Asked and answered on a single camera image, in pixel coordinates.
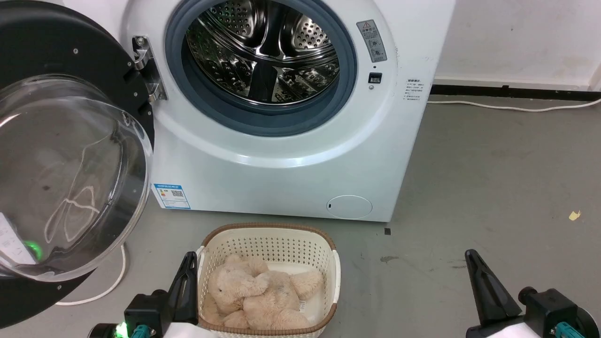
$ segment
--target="door hinge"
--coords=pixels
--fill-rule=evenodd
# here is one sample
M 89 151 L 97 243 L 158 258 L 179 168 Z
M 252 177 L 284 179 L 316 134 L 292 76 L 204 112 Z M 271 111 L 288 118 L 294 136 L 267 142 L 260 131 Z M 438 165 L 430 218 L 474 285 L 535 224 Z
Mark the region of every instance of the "door hinge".
M 148 37 L 134 36 L 132 39 L 135 54 L 135 67 L 142 74 L 148 90 L 148 101 L 167 100 L 167 93 L 163 80 L 160 78 L 159 69 L 154 59 L 152 47 Z

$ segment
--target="laundry basket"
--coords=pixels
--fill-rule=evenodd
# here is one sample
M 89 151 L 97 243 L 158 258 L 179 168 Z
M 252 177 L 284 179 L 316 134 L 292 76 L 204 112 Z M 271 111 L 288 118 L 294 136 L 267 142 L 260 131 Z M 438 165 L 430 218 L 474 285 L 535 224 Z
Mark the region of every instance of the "laundry basket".
M 323 231 L 305 226 L 280 223 L 241 223 L 211 232 L 197 251 L 198 308 L 202 313 L 208 292 L 209 275 L 231 254 L 260 257 L 270 270 L 297 274 L 312 268 L 323 274 L 323 288 L 301 303 L 301 312 L 313 324 L 298 330 L 250 330 L 228 328 L 199 318 L 203 328 L 219 337 L 294 337 L 319 336 L 334 316 L 340 293 L 340 259 L 332 239 Z

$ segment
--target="beige plush toy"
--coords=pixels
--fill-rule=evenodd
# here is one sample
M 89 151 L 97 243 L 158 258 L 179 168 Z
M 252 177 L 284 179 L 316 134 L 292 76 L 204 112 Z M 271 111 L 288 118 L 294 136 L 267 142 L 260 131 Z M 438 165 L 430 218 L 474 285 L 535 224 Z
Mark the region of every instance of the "beige plush toy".
M 234 328 L 248 328 L 242 312 L 245 297 L 263 294 L 269 285 L 267 264 L 260 258 L 243 260 L 231 255 L 209 276 L 209 293 L 205 296 L 203 317 L 211 324 Z
M 323 284 L 321 272 L 315 270 L 289 275 L 268 271 L 257 279 L 269 280 L 262 295 L 244 299 L 243 310 L 249 327 L 254 330 L 292 330 L 307 328 L 311 324 L 299 311 L 299 300 L 311 298 Z

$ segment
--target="white sticker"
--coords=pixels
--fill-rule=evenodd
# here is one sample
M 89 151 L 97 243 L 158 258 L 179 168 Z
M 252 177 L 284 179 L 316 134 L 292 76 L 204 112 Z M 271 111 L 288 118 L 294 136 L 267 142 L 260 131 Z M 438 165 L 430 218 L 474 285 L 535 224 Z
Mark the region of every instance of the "white sticker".
M 404 101 L 419 101 L 426 93 L 426 85 L 420 79 L 407 79 L 405 82 Z
M 154 187 L 166 209 L 190 209 L 190 204 L 181 185 L 155 184 Z
M 359 21 L 357 22 L 357 28 L 359 28 L 361 35 L 363 35 L 363 40 L 365 40 L 367 50 L 371 56 L 371 62 L 388 60 L 376 22 L 374 20 Z
M 17 264 L 36 264 L 35 259 L 2 212 L 0 212 L 0 251 Z

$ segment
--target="teal connector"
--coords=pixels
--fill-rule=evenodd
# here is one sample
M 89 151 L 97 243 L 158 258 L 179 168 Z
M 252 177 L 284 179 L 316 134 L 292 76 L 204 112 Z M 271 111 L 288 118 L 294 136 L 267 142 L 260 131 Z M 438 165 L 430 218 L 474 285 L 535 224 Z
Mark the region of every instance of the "teal connector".
M 132 338 L 150 338 L 150 328 L 146 325 L 138 325 L 133 331 Z
M 555 327 L 555 338 L 584 338 L 570 324 L 561 322 Z

